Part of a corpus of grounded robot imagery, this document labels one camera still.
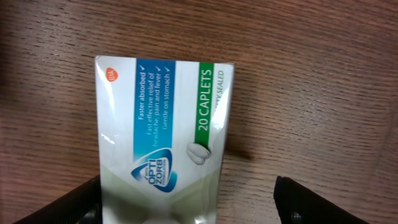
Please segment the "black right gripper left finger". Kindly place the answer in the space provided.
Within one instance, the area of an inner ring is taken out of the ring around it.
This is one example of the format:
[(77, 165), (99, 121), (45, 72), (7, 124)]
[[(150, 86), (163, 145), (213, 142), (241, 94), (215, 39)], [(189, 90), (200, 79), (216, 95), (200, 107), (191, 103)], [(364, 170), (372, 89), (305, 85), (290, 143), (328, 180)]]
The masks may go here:
[(14, 224), (101, 224), (100, 177), (90, 179)]

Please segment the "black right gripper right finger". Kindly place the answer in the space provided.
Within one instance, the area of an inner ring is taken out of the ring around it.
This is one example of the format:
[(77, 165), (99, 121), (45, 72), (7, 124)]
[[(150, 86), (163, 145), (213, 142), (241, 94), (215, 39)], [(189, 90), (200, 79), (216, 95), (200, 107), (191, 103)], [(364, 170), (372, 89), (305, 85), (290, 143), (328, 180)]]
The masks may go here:
[(282, 224), (368, 224), (288, 177), (276, 178), (273, 197)]

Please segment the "white green caplets box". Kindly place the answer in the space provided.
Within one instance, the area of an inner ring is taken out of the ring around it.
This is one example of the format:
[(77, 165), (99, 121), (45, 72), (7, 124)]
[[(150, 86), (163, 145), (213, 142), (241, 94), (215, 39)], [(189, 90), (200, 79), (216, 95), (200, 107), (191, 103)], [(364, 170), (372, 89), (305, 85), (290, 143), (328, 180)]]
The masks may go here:
[(95, 59), (103, 223), (215, 223), (231, 63)]

